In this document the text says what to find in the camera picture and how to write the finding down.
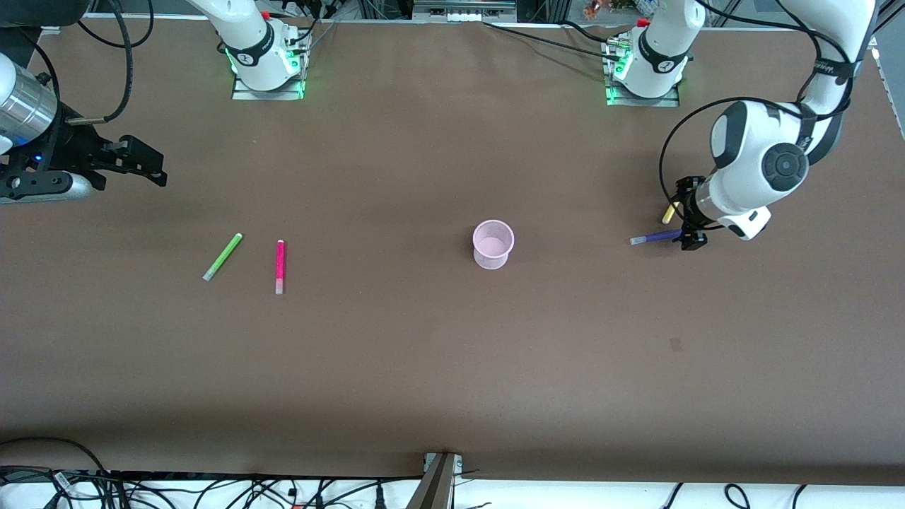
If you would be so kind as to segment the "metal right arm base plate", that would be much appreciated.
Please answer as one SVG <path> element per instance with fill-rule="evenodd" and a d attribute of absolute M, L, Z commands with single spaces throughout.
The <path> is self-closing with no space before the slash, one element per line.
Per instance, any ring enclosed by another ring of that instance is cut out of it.
<path fill-rule="evenodd" d="M 294 101 L 302 100 L 306 93 L 307 71 L 302 71 L 296 76 L 290 77 L 287 83 L 274 90 L 253 90 L 243 83 L 238 76 L 233 80 L 233 100 L 258 100 L 258 101 Z"/>

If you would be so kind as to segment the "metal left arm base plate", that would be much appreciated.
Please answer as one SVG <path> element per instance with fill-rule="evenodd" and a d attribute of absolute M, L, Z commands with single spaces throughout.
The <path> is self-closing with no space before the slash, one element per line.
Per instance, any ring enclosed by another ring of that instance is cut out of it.
<path fill-rule="evenodd" d="M 607 84 L 607 105 L 631 107 L 679 107 L 678 87 L 673 86 L 669 93 L 658 98 L 644 98 L 631 93 L 621 83 Z"/>

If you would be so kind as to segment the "green marker pen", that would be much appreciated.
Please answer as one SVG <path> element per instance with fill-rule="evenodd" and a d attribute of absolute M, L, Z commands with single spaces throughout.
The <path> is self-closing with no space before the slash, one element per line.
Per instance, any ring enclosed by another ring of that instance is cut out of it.
<path fill-rule="evenodd" d="M 208 267 L 206 273 L 202 276 L 204 281 L 210 281 L 215 277 L 218 271 L 223 267 L 226 261 L 230 258 L 230 255 L 235 251 L 237 246 L 242 242 L 243 234 L 236 233 L 228 242 L 225 248 L 223 248 L 222 252 L 217 255 L 217 258 L 214 259 L 213 264 Z"/>

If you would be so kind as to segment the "pink plastic cup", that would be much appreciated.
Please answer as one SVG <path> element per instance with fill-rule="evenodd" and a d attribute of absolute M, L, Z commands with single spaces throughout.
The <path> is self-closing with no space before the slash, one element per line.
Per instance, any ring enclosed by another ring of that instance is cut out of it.
<path fill-rule="evenodd" d="M 473 259 L 482 269 L 496 270 L 506 264 L 514 244 L 515 235 L 507 223 L 486 220 L 473 230 Z"/>

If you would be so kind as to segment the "white power strip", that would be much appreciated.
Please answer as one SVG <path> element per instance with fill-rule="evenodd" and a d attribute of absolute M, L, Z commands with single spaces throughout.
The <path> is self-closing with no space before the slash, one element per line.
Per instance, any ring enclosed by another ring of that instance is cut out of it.
<path fill-rule="evenodd" d="M 411 0 L 411 19 L 428 23 L 516 23 L 516 0 Z"/>

